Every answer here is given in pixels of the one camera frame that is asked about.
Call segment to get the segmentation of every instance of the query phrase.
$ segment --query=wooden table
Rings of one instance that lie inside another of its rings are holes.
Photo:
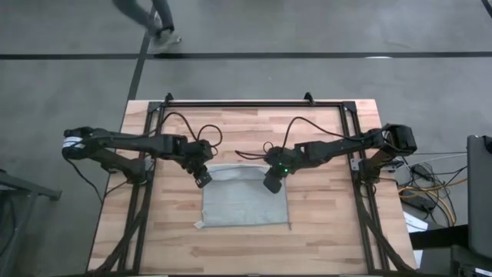
[[[355,102],[362,132],[381,127],[374,100]],[[141,134],[147,106],[147,101],[129,102],[121,132]],[[186,116],[195,132],[210,123],[222,130],[224,141],[218,146],[218,155],[208,164],[254,162],[243,160],[234,154],[234,150],[262,153],[266,140],[281,145],[287,125],[295,116],[304,116],[328,131],[343,133],[340,114],[335,108],[166,109],[166,112],[170,111]],[[178,117],[170,117],[163,132],[187,135],[191,139]],[[214,143],[218,134],[207,128],[202,137]],[[292,147],[295,142],[335,139],[299,121],[291,128],[287,147]],[[137,156],[134,152],[118,152],[132,158]],[[288,177],[291,230],[287,225],[196,229],[194,223],[201,219],[202,191],[176,163],[159,160],[156,166],[141,274],[338,274],[367,271],[346,156]],[[113,175],[108,189],[122,181],[122,175]],[[121,238],[130,194],[131,186],[125,185],[106,197],[89,269],[99,266]],[[384,235],[405,262],[415,267],[394,183],[378,183],[376,200]],[[374,238],[371,245],[378,264]]]

